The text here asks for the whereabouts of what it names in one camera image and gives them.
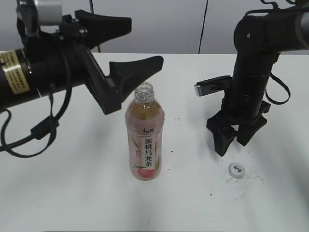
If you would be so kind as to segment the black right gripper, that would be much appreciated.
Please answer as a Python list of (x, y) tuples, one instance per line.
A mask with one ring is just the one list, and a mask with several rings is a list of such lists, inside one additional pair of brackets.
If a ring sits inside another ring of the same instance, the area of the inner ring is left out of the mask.
[[(221, 109), (207, 120), (206, 127), (213, 134), (214, 150), (224, 156), (237, 135), (237, 142), (246, 146), (252, 137), (266, 125), (263, 114), (268, 113), (270, 104), (262, 99), (242, 101), (225, 96)], [(238, 125), (238, 132), (231, 126)]]

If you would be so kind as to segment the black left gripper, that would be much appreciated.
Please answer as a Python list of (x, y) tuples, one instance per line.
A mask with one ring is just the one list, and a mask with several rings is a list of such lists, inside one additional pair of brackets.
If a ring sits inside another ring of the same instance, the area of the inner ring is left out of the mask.
[(49, 92), (71, 92), (85, 85), (104, 114), (114, 113), (121, 102), (143, 82), (163, 68), (162, 56), (130, 62), (110, 62), (106, 76), (91, 49), (129, 34), (130, 17), (93, 14), (84, 10), (62, 17), (58, 31), (27, 37), (24, 30), (24, 56), (28, 65), (30, 91), (45, 96)]

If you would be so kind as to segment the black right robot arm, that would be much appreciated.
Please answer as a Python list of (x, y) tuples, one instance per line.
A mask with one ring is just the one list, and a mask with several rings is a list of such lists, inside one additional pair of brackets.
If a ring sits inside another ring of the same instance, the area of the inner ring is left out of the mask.
[(266, 93), (273, 65), (283, 52), (309, 47), (309, 3), (286, 9), (253, 10), (234, 31), (237, 50), (232, 76), (207, 81), (207, 93), (224, 92), (220, 111), (207, 120), (215, 152), (224, 156), (233, 140), (246, 145), (266, 125), (274, 101)]

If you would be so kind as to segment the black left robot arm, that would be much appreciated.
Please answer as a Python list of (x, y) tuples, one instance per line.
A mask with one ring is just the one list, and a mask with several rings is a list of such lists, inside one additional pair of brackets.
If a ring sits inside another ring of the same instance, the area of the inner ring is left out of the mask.
[(23, 48), (0, 55), (0, 104), (16, 106), (85, 85), (104, 114), (121, 109), (126, 98), (144, 81), (162, 70), (164, 59), (154, 56), (131, 62), (110, 62), (105, 75), (91, 50), (106, 41), (131, 32), (129, 17), (111, 17), (77, 10), (61, 16), (57, 32), (41, 31), (38, 11), (21, 10), (17, 30)]

